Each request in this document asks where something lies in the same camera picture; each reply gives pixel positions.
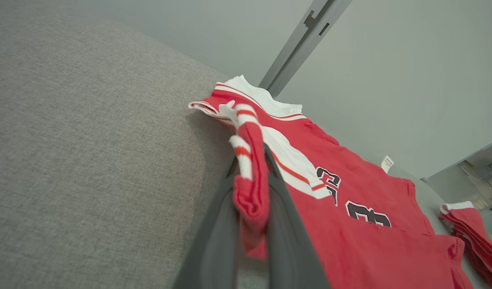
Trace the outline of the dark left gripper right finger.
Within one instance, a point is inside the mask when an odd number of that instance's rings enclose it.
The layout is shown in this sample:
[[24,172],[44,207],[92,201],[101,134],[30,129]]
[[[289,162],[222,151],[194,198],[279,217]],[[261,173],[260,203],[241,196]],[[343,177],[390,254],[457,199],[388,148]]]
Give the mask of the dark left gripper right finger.
[[321,261],[267,144],[264,144],[264,152],[269,170],[266,240],[269,288],[330,289]]

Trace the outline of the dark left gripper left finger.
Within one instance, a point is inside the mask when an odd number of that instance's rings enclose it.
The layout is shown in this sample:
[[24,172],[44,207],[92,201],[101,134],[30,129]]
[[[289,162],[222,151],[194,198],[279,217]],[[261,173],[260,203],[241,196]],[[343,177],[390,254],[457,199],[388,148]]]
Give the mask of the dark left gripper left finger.
[[238,172],[238,160],[233,156],[174,281],[174,289],[237,287],[239,217],[233,192]]

